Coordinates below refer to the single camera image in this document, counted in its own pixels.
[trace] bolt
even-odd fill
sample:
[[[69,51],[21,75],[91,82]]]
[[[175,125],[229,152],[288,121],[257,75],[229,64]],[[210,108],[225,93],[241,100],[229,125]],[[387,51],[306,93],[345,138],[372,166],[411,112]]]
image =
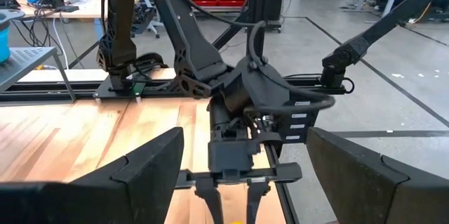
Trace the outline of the bolt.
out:
[[[268,63],[268,58],[266,56],[262,56],[262,62],[264,64],[267,64]]]
[[[249,66],[250,70],[257,69],[257,63],[255,63],[255,61],[251,61],[248,66]]]

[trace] blue container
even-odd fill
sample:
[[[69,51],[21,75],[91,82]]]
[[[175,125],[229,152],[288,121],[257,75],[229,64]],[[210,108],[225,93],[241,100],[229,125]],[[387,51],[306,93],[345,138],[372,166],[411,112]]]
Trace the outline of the blue container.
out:
[[[9,25],[7,27],[4,27],[3,30],[0,30],[0,63],[5,62],[9,58],[9,55],[11,54],[8,46],[8,33],[9,33]]]

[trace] wooden tabletop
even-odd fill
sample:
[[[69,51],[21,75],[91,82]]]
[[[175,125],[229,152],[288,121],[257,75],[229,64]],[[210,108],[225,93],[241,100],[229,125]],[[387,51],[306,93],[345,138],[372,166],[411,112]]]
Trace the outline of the wooden tabletop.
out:
[[[173,70],[159,70],[165,79]],[[173,128],[184,129],[181,169],[208,170],[208,100],[144,98],[74,104],[0,107],[0,181],[69,182],[110,163]],[[255,168],[269,167],[264,148]],[[262,198],[257,223],[285,223],[275,185]],[[245,223],[247,185],[221,185],[224,223]],[[176,190],[165,223],[212,224],[206,203],[190,190]]]
[[[25,13],[25,17],[34,17],[35,8],[27,5],[27,0],[17,0],[20,10]],[[101,0],[90,0],[88,3],[79,6],[79,10],[71,13],[61,13],[63,18],[101,18]],[[60,14],[55,13],[47,18],[59,18]],[[105,17],[107,18],[107,0],[105,0]]]

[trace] perforated metal shelf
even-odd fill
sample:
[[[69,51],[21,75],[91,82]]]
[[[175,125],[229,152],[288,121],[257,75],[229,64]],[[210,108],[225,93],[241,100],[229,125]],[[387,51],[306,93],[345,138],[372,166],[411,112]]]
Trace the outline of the perforated metal shelf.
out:
[[[56,54],[56,48],[51,47],[10,48],[10,50],[10,58],[0,63],[0,93]]]

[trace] gray floor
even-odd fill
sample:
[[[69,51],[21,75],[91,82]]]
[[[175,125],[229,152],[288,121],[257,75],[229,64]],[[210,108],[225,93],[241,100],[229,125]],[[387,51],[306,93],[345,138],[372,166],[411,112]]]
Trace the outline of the gray floor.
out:
[[[338,45],[310,21],[300,17],[308,17],[330,36],[345,41],[369,27],[364,21],[378,19],[369,13],[345,13],[339,9],[349,1],[352,0],[284,0],[283,32],[267,33],[264,55],[281,74],[320,72],[322,57]],[[213,20],[199,20],[199,23],[210,41],[227,27]],[[72,21],[66,28],[77,53],[95,42],[93,23]],[[449,25],[428,23],[411,29],[417,33],[397,27],[372,46],[364,58],[365,64],[359,63],[348,69],[347,76],[356,82],[356,90],[351,95],[336,97],[337,104],[321,112],[316,125],[329,131],[365,132],[363,138],[350,140],[449,178],[449,137],[426,137],[426,132],[399,137],[411,130],[449,130],[449,104],[445,96],[449,94],[446,89],[449,86]],[[229,42],[229,48],[222,49],[226,62],[236,64],[244,55],[242,41],[245,38],[246,34],[240,32]],[[66,38],[62,37],[62,40],[67,44]],[[160,39],[146,33],[134,38],[134,42],[138,53],[159,52],[173,66],[173,48],[163,30]],[[13,36],[11,45],[24,46],[25,43],[19,36]],[[67,53],[69,61],[73,61],[73,53],[69,49]],[[82,62],[85,67],[96,68],[95,51]],[[387,134],[390,137],[378,137],[376,132],[379,136]],[[288,186],[300,222],[335,220],[305,147],[285,147],[281,161],[298,162],[303,170],[303,179]]]

